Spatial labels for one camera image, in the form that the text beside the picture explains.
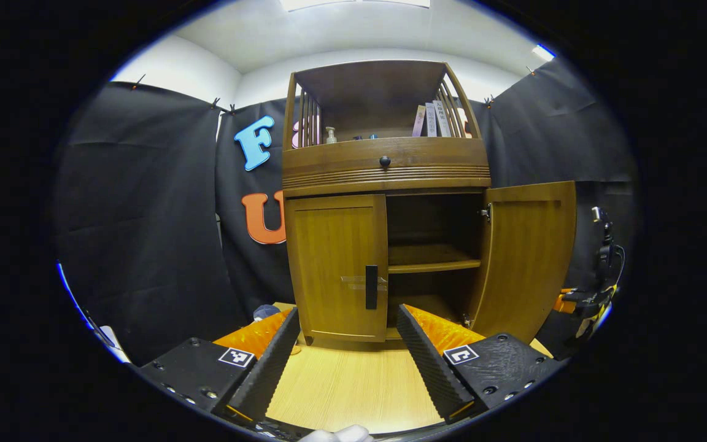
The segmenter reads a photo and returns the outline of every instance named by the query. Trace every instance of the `cabinet door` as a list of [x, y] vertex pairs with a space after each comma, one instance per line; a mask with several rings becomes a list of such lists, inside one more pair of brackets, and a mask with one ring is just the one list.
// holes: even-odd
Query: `cabinet door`
[[530, 344], [566, 279], [577, 228], [574, 182], [489, 188], [471, 329]]
[[[389, 271], [385, 196], [289, 199], [285, 229], [305, 336], [384, 341]], [[377, 269], [368, 272], [367, 266]]]

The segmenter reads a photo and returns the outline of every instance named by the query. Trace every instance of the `door handle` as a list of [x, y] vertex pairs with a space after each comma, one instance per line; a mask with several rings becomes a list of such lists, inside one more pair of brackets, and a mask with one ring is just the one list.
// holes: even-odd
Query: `door handle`
[[378, 266], [365, 266], [365, 309], [378, 307]]

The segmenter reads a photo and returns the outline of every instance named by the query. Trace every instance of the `book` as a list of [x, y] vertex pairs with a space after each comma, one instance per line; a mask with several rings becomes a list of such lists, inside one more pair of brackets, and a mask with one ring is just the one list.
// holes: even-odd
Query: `book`
[[438, 128], [441, 128], [441, 137], [451, 137], [452, 132], [449, 132], [449, 121], [446, 120], [446, 112], [441, 100], [433, 100], [435, 107], [435, 117], [438, 118]]
[[425, 103], [424, 104], [427, 109], [427, 136], [428, 137], [437, 137], [438, 135], [436, 134], [435, 129], [437, 128], [437, 125], [435, 124], [435, 106], [433, 106], [432, 103]]
[[418, 137], [422, 134], [422, 125], [424, 124], [425, 107], [421, 104], [416, 106], [416, 120], [413, 121], [412, 137]]

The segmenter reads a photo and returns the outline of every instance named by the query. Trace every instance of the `wooden table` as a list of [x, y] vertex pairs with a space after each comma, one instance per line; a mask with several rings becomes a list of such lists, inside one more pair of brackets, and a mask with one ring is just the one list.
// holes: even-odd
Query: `wooden table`
[[[288, 359], [266, 412], [270, 419], [331, 432], [359, 424], [370, 434], [443, 422], [402, 341], [316, 338], [310, 347], [299, 334], [298, 346], [302, 351]], [[552, 357], [535, 339], [531, 346]]]

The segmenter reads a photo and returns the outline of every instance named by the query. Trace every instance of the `soap dispenser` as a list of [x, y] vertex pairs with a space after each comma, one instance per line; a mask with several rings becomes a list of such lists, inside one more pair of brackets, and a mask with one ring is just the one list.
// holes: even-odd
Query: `soap dispenser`
[[334, 128], [332, 128], [332, 126], [326, 126], [326, 130], [329, 131], [329, 137], [326, 138], [326, 144], [337, 142], [337, 138], [334, 137]]

